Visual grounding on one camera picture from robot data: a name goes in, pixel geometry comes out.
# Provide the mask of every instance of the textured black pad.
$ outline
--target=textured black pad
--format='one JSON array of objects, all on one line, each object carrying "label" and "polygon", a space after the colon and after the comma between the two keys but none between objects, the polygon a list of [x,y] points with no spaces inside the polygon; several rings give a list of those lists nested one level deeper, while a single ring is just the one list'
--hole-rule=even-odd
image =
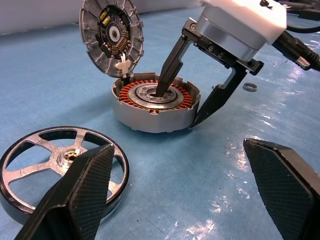
[{"label": "textured black pad", "polygon": [[94,240],[106,206],[115,149],[108,145],[91,157],[68,209],[83,240]]},{"label": "textured black pad", "polygon": [[243,145],[260,196],[283,239],[309,239],[306,231],[317,199],[298,171],[312,175],[314,170],[288,147],[255,139],[245,139]]}]

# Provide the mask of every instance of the metal ring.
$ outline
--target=metal ring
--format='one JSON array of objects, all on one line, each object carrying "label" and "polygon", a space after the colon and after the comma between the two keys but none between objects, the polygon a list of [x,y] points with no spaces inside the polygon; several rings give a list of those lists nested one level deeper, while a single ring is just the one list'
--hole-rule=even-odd
[{"label": "metal ring", "polygon": [[[53,140],[74,139],[69,146],[56,146]],[[87,151],[82,143],[90,142],[98,146],[112,144],[114,146],[114,157],[121,165],[123,178],[121,183],[109,182],[108,190],[111,195],[106,198],[103,212],[105,217],[111,213],[120,202],[121,196],[129,179],[129,162],[124,151],[111,138],[87,128],[74,126],[50,127],[35,131],[16,141],[4,153],[0,160],[0,203],[6,213],[20,224],[24,224],[33,213],[35,207],[22,201],[10,189],[9,184],[32,174],[52,169],[63,176],[70,166],[70,156],[78,155]],[[27,166],[25,168],[8,171],[8,165],[27,149],[39,146],[51,152],[49,161]]]},{"label": "metal ring", "polygon": [[243,84],[242,87],[243,87],[244,90],[247,90],[249,92],[255,92],[258,89],[258,86],[253,84],[253,83],[251,83],[251,82],[246,82],[245,84]]}]

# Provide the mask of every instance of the wire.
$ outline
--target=wire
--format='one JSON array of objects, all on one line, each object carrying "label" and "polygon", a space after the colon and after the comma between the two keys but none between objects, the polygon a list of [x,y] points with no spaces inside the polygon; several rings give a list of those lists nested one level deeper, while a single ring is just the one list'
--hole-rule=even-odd
[{"label": "wire", "polygon": [[320,26],[301,28],[301,27],[287,25],[286,29],[290,32],[294,32],[298,34],[313,34],[313,33],[320,32]]}]

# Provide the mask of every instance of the white wall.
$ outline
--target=white wall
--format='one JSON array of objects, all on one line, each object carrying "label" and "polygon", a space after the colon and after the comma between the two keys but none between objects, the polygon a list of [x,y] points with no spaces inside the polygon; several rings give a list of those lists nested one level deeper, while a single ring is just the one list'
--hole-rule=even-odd
[{"label": "white wall", "polygon": [[[197,0],[132,0],[139,13],[199,5]],[[78,22],[82,0],[0,0],[0,34]]]}]

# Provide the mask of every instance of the blue mat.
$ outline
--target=blue mat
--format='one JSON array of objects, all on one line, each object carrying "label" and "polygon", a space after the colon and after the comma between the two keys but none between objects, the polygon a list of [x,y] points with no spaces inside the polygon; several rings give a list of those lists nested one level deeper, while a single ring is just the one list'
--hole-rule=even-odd
[{"label": "blue mat", "polygon": [[[134,71],[160,73],[188,17],[198,19],[201,11],[142,14],[145,54]],[[309,24],[292,16],[289,21]],[[298,37],[320,53],[319,33]],[[92,64],[77,25],[3,35],[0,154],[19,138],[53,126],[85,127],[116,141],[129,159],[130,178],[120,206],[101,221],[97,240],[280,240],[242,142],[249,137],[291,147],[320,173],[320,78],[269,45],[255,59],[265,66],[243,83],[256,84],[256,92],[241,84],[222,109],[197,127],[148,134],[115,119],[114,79]],[[193,46],[183,61],[179,76],[199,87],[201,103],[211,86],[230,74]],[[13,168],[46,157],[39,151],[34,158],[30,154]],[[13,183],[12,189],[33,203],[56,180],[53,173],[39,173]],[[20,229],[0,207],[1,240],[14,239]]]}]

